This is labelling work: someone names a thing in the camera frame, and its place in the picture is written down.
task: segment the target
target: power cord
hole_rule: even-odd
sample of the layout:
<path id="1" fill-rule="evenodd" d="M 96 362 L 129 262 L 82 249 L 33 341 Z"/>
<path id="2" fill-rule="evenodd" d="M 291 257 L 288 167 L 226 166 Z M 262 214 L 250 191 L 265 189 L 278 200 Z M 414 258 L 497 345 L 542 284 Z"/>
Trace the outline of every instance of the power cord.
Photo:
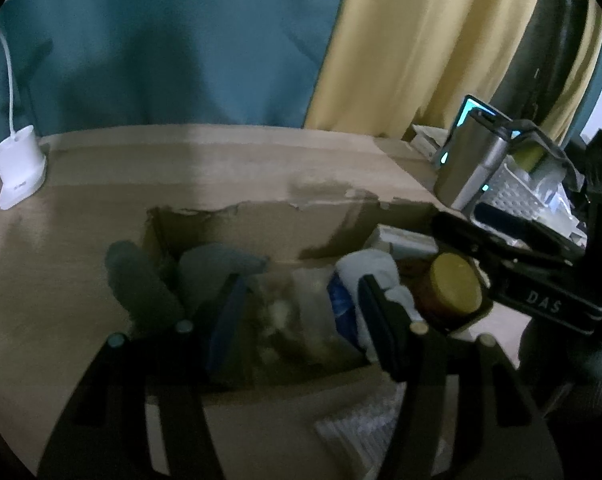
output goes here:
<path id="1" fill-rule="evenodd" d="M 5 39 L 3 32 L 0 27 L 0 41 L 5 53 L 5 61 L 8 64 L 8 86 L 10 88 L 10 111 L 9 111 L 9 123 L 10 123 L 10 136 L 13 140 L 16 140 L 16 131 L 14 131 L 14 82 L 12 81 L 12 58 L 10 57 L 10 50 L 8 48 L 8 41 Z"/>

